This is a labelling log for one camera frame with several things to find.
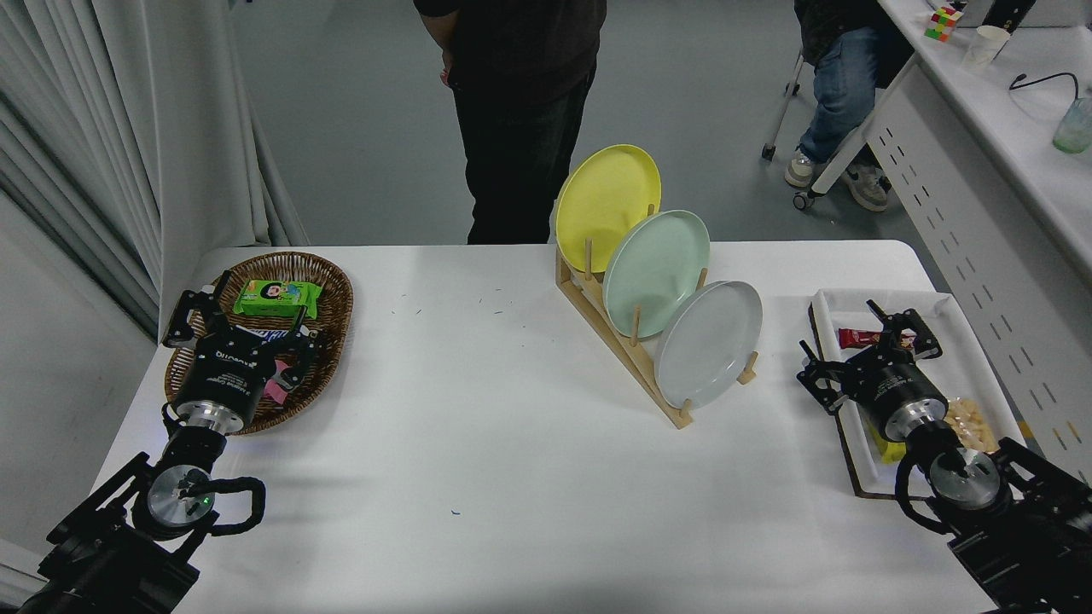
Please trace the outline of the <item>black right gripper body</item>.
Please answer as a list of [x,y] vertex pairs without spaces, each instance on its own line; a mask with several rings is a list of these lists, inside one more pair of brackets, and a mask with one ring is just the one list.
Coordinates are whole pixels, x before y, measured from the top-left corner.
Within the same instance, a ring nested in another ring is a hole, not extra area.
[[912,359],[870,347],[851,355],[846,364],[860,369],[858,382],[847,390],[870,422],[923,414],[926,420],[941,420],[941,393]]

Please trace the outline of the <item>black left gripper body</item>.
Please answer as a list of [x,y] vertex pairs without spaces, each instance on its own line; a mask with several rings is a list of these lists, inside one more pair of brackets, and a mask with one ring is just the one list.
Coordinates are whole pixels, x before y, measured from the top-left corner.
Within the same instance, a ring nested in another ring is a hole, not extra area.
[[238,329],[202,339],[195,345],[195,361],[174,395],[174,409],[188,412],[207,402],[232,412],[256,412],[269,387],[275,392],[273,399],[283,401],[289,392],[270,380],[270,371],[277,374],[289,366],[277,358],[276,368],[268,362],[261,364],[258,346],[286,333]]

